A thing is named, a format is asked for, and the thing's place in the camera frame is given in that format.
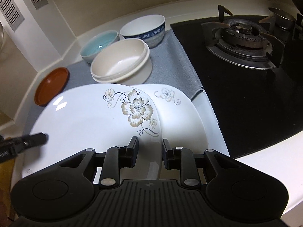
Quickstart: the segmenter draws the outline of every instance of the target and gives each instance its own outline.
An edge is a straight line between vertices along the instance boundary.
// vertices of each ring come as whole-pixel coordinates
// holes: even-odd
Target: gas stove
[[[285,30],[273,17],[219,16],[172,24],[238,158],[303,130],[301,15]]]

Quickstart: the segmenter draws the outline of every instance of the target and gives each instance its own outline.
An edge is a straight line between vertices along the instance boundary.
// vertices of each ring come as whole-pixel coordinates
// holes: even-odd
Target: gray cloth
[[[163,41],[158,46],[150,50],[150,58],[153,69],[145,83],[171,85],[181,90],[189,99],[202,90],[202,84],[172,30],[165,34]],[[84,60],[67,66],[67,69],[70,77],[64,90],[96,83],[90,74],[90,64]],[[43,109],[33,101],[23,134],[30,133]]]

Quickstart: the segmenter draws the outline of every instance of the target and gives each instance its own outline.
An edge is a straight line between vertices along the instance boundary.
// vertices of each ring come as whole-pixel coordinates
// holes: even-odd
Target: stainless steel bowl
[[[269,7],[268,9],[274,14],[276,25],[285,30],[292,30],[294,28],[296,19],[291,14],[274,7]]]

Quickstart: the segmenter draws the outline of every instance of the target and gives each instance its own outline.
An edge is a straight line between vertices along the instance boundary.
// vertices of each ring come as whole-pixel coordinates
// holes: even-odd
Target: small brown plate
[[[69,80],[69,71],[60,67],[50,72],[39,84],[34,101],[46,106],[57,94],[61,93]]]

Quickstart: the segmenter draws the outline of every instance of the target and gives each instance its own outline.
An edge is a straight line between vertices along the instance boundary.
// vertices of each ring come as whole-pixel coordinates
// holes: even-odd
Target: floral plate
[[[164,84],[133,87],[147,93],[156,105],[162,137],[168,139],[171,147],[189,148],[195,153],[204,153],[208,149],[203,122],[191,100],[182,91]]]
[[[22,177],[86,148],[97,153],[127,146],[139,138],[134,168],[121,169],[121,178],[155,180],[162,164],[162,134],[157,109],[144,92],[120,84],[92,84],[70,89],[43,110],[31,134],[49,135],[46,145],[25,152]],[[98,168],[95,183],[98,182]]]

